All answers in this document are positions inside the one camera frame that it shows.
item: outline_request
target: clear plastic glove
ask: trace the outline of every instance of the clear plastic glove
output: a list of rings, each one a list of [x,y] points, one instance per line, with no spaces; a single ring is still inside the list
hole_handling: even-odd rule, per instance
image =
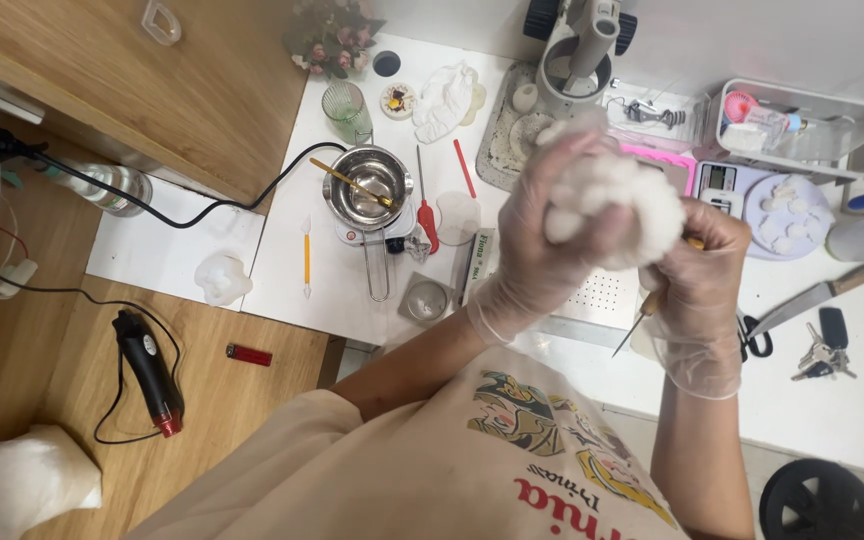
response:
[[[585,219],[582,231],[565,243],[546,239],[550,188],[577,158],[603,152],[618,153],[618,142],[594,132],[571,133],[529,159],[498,213],[498,270],[469,301],[469,319],[488,345],[511,342],[558,309],[633,227],[632,211],[611,205]]]
[[[683,197],[686,241],[654,266],[639,271],[647,290],[668,285],[665,302],[647,319],[646,330],[669,378],[700,398],[724,400],[741,385],[742,357],[736,304],[742,265],[752,233],[749,226],[705,202]]]

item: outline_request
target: forearm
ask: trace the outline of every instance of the forearm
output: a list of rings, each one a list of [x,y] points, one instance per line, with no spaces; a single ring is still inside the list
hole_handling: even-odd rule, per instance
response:
[[[755,538],[737,396],[696,398],[666,377],[651,474],[693,538]]]
[[[465,307],[401,347],[366,364],[330,390],[368,422],[380,414],[431,398],[487,346]]]

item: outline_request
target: kitchen knife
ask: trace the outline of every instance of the kitchen knife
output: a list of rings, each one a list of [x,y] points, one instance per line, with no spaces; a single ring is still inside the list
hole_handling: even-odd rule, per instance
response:
[[[777,307],[749,332],[749,339],[765,334],[787,320],[834,297],[864,286],[864,264],[833,281],[823,281]]]

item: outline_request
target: cream t-shirt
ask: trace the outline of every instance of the cream t-shirt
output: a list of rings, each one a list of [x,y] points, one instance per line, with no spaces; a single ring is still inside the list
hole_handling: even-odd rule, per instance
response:
[[[367,423],[328,390],[292,399],[126,540],[553,537],[687,538],[591,401],[492,348]]]

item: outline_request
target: scissors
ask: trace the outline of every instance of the scissors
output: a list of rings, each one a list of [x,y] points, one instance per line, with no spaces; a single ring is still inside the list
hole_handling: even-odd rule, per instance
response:
[[[772,336],[769,332],[763,332],[749,339],[749,333],[759,325],[759,319],[746,315],[738,307],[735,309],[735,319],[738,320],[738,341],[742,349],[742,362],[749,360],[749,353],[754,357],[764,359],[772,356]],[[759,346],[759,338],[764,340],[764,348]]]

